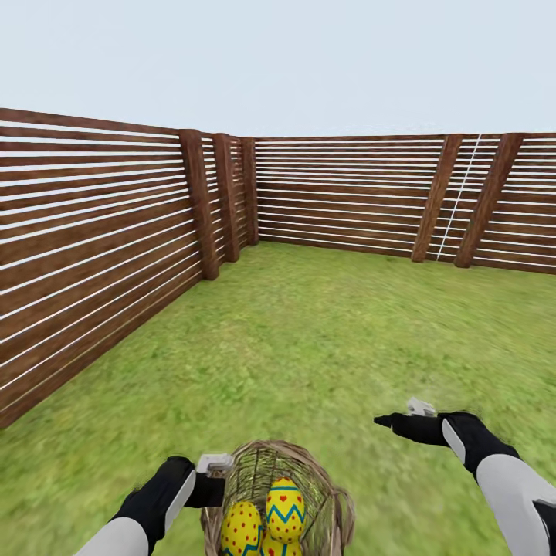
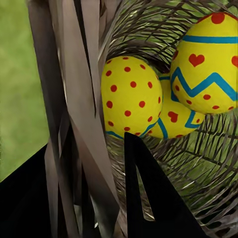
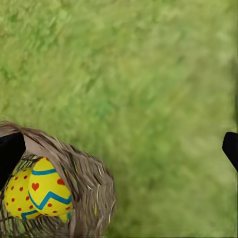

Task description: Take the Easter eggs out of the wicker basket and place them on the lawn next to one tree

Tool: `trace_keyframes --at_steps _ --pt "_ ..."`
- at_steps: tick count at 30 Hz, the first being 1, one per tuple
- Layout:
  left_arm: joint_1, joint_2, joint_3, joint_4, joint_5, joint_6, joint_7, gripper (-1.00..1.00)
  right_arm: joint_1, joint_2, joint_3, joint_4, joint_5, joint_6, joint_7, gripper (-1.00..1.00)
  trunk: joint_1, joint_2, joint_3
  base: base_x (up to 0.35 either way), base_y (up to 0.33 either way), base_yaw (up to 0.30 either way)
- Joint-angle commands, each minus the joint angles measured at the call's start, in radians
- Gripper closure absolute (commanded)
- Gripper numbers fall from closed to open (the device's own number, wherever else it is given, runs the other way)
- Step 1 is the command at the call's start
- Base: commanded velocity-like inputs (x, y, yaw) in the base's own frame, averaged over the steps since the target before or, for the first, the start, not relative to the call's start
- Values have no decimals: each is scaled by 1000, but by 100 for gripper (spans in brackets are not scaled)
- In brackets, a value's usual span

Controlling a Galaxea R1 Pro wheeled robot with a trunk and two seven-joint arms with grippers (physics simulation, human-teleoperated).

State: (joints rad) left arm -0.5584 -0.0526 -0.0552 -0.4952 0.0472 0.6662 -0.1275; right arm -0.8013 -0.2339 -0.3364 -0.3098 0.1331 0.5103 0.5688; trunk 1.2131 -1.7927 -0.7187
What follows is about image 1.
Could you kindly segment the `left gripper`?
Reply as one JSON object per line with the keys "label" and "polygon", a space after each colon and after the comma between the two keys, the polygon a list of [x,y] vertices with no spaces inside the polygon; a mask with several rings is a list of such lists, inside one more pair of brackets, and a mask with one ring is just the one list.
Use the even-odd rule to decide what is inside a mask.
{"label": "left gripper", "polygon": [[202,490],[199,491],[198,499],[195,503],[190,503],[187,507],[202,509],[203,507],[222,507],[225,491],[225,478],[211,478],[199,474],[202,479]]}

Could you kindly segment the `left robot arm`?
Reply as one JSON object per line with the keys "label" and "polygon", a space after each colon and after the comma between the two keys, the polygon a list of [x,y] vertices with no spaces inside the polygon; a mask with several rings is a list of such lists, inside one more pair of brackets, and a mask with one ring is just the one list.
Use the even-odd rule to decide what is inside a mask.
{"label": "left robot arm", "polygon": [[196,468],[186,457],[168,457],[73,556],[151,556],[183,507],[222,507],[226,481],[211,478],[210,471],[233,467],[234,459],[226,453],[202,454]]}

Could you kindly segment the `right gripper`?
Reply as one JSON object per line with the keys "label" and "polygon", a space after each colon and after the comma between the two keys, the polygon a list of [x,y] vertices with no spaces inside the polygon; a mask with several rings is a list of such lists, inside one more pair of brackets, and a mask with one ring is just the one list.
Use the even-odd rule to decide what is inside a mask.
{"label": "right gripper", "polygon": [[376,417],[374,422],[392,429],[397,436],[420,442],[421,444],[431,445],[431,440],[426,438],[425,426],[423,422],[428,417],[416,417],[417,415],[403,415],[402,413],[392,413],[390,416],[384,415]]}

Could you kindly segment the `wicker basket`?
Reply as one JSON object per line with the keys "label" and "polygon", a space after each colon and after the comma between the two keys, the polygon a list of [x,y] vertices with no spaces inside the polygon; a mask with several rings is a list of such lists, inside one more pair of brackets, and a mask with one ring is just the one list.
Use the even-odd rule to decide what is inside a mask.
{"label": "wicker basket", "polygon": [[[244,464],[241,463],[242,456],[252,453],[255,454],[250,467],[252,472],[245,473]],[[308,556],[311,548],[310,556],[344,556],[346,547],[354,541],[357,517],[354,499],[348,488],[334,484],[314,454],[282,439],[254,439],[244,442],[230,456],[234,459],[233,469],[210,471],[211,478],[225,478],[226,484],[222,507],[201,509],[200,523],[205,535],[205,556],[225,556],[221,547],[222,522],[229,508],[236,505],[236,502],[248,502],[248,499],[244,498],[245,493],[250,493],[248,497],[251,503],[258,507],[260,516],[265,517],[267,495],[263,497],[263,493],[278,480],[277,475],[289,478],[299,488],[303,499],[312,504],[311,510],[314,515],[308,515],[310,522],[303,536],[299,538],[302,556]],[[267,459],[269,461],[264,462],[264,466],[267,467],[259,469],[259,466],[262,466],[260,460]],[[306,484],[302,480],[296,480],[296,471]],[[247,479],[250,480],[250,485],[242,487]],[[312,490],[317,493],[318,499],[322,499],[320,502]],[[339,494],[343,494],[348,505],[344,527],[344,511]],[[318,526],[317,532],[313,531],[323,519],[327,508],[329,520],[323,526]]]}

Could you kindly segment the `easter egg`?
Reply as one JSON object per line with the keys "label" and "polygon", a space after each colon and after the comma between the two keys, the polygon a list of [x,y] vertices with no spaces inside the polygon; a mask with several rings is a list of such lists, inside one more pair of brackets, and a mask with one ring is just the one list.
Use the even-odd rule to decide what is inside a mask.
{"label": "easter egg", "polygon": [[299,488],[282,476],[266,495],[265,528],[279,543],[291,544],[299,540],[308,524],[307,504]]}
{"label": "easter egg", "polygon": [[225,556],[258,556],[265,528],[260,515],[251,500],[236,502],[229,508],[221,530],[221,547]]}
{"label": "easter egg", "polygon": [[264,528],[258,556],[302,556],[300,540],[291,544],[279,543],[274,540],[268,529]]}

